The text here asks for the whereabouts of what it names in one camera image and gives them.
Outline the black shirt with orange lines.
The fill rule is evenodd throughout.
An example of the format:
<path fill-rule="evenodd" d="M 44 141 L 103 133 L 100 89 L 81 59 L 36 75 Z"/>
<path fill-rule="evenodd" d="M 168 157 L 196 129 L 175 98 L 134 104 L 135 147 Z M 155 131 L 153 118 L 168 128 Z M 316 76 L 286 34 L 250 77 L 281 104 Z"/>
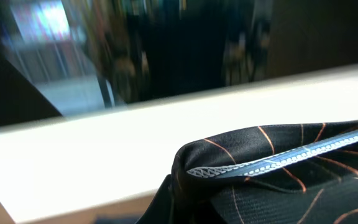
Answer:
<path fill-rule="evenodd" d="M 182 146 L 141 223 L 358 223 L 358 120 Z"/>

